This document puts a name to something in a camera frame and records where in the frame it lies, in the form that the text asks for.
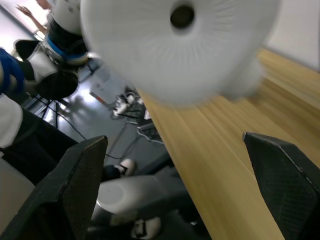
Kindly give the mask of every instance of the black hole in roller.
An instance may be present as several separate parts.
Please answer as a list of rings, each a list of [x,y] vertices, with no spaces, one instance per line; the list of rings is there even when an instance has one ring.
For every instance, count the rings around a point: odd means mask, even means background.
[[[195,19],[195,11],[189,5],[180,5],[171,14],[171,24],[177,29],[189,27]]]

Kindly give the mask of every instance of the white sneaker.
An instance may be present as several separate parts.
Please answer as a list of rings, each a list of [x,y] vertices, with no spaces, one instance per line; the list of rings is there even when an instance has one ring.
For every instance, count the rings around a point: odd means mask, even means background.
[[[136,163],[131,159],[125,159],[119,165],[114,165],[114,167],[119,169],[121,177],[129,177],[134,174]]]
[[[131,231],[131,238],[142,240],[154,239],[156,236],[158,236],[160,230],[160,217],[155,217],[147,221],[140,219],[134,223],[134,227]]]

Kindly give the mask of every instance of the gray floor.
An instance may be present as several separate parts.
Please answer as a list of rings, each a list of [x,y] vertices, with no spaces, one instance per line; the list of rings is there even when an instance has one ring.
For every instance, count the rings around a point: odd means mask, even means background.
[[[117,79],[117,77],[115,77],[113,73],[110,73],[104,66],[96,71],[93,76],[84,79],[88,74],[89,72],[87,70],[81,73],[79,78],[81,82],[80,87],[73,96],[67,99],[70,106],[65,108],[62,113],[87,139],[106,135],[109,142],[107,153],[114,157],[120,157],[124,149],[136,139],[136,127],[127,124],[121,135],[122,137],[116,141],[126,123],[126,119],[112,120],[112,111],[92,97],[89,92],[94,84],[103,81],[106,84],[105,94],[109,97],[109,101],[113,102],[115,96],[124,92],[125,83]],[[53,122],[52,116],[52,112],[50,112],[46,116],[46,120]],[[59,129],[77,141],[83,140],[61,117],[59,118]],[[143,137],[139,139],[134,151],[128,157],[137,163],[138,169],[141,169],[165,152],[166,148],[164,145],[149,142]],[[111,159],[110,157],[105,158],[106,165],[118,163],[119,160]],[[165,221],[163,221],[163,224],[163,231],[157,240],[210,239],[209,237],[202,238],[197,236],[192,228],[184,223],[176,213],[170,213],[165,218]]]

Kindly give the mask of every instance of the light wood surface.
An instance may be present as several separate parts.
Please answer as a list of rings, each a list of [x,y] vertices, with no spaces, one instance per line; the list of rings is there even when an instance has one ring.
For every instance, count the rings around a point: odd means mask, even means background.
[[[255,132],[296,144],[320,167],[320,75],[267,50],[256,96],[197,107],[145,105],[213,240],[283,240],[242,142]]]

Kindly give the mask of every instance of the human hand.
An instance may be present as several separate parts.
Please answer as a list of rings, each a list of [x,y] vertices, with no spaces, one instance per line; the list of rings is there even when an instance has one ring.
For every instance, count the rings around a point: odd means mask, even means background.
[[[28,8],[26,8],[25,6],[17,5],[16,9],[18,9],[20,12],[22,12],[24,15],[26,15],[29,18],[33,17],[32,12]]]

